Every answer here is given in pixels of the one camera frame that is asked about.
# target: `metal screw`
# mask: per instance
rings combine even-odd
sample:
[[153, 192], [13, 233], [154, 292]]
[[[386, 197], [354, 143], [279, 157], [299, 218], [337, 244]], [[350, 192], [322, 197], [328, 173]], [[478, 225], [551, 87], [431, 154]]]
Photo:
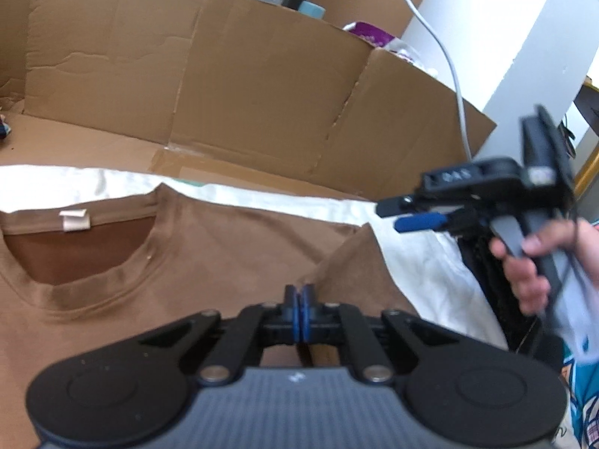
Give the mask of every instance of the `metal screw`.
[[382, 364], [373, 364], [364, 368], [362, 372], [365, 379], [373, 383], [384, 383], [389, 381], [393, 376], [393, 372]]
[[200, 376], [205, 381], [216, 383], [226, 380], [229, 377], [229, 370], [219, 364], [213, 364], [212, 366], [206, 366], [200, 371]]
[[216, 309], [206, 309], [205, 311], [200, 312], [200, 314], [202, 314], [205, 317], [213, 317], [215, 315], [218, 315], [219, 312]]

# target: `human hand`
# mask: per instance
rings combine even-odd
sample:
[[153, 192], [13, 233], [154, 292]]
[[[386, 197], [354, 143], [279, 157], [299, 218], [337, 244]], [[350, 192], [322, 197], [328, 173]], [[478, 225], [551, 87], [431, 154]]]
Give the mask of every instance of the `human hand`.
[[[522, 250], [528, 257], [547, 255], [558, 248], [573, 251], [595, 288], [599, 288], [599, 231], [582, 219], [578, 221], [577, 233], [573, 221], [553, 220], [522, 242]], [[503, 272], [519, 300], [522, 313], [531, 315], [541, 311], [547, 305], [550, 287], [545, 277], [537, 275], [534, 262], [528, 257], [509, 255], [498, 238], [490, 241], [489, 249], [493, 256], [502, 260]]]

